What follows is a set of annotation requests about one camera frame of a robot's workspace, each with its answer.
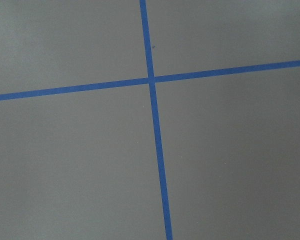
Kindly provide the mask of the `blue tape line lengthwise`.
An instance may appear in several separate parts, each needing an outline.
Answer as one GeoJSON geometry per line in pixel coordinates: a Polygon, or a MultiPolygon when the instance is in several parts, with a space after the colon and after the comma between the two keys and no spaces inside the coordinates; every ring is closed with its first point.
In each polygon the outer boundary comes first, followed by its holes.
{"type": "Polygon", "coordinates": [[[140,6],[141,21],[142,21],[142,32],[143,32],[143,40],[144,40],[147,79],[148,79],[148,86],[149,86],[151,115],[152,115],[152,122],[153,122],[164,229],[165,229],[166,239],[172,240],[173,230],[172,230],[172,223],[171,223],[169,195],[168,195],[168,188],[167,188],[165,160],[164,160],[163,145],[162,145],[161,126],[160,126],[160,118],[159,118],[159,110],[158,110],[156,81],[155,81],[155,73],[154,73],[154,66],[153,66],[152,46],[151,46],[146,1],[140,0],[139,6],[140,6]]]}

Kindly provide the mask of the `blue tape line crosswise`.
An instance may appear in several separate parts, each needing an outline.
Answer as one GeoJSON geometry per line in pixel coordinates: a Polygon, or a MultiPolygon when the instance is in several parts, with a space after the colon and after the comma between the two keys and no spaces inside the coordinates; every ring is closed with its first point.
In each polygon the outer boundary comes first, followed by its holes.
{"type": "MultiPolygon", "coordinates": [[[[164,82],[173,82],[173,81],[180,81],[180,80],[190,80],[190,79],[198,79],[198,78],[234,75],[234,74],[249,73],[249,72],[262,72],[262,71],[297,68],[297,67],[300,67],[300,60],[161,75],[161,76],[155,76],[154,82],[164,83],[164,82]]],[[[135,78],[135,79],[126,79],[126,80],[118,80],[118,81],[110,81],[110,82],[100,82],[100,83],[56,87],[56,88],[30,90],[30,91],[22,91],[22,92],[12,92],[12,93],[0,94],[0,101],[50,96],[50,95],[60,95],[60,94],[94,91],[94,90],[111,89],[111,88],[128,87],[128,86],[137,86],[137,85],[145,85],[148,83],[150,83],[150,80],[148,78],[135,78]]]]}

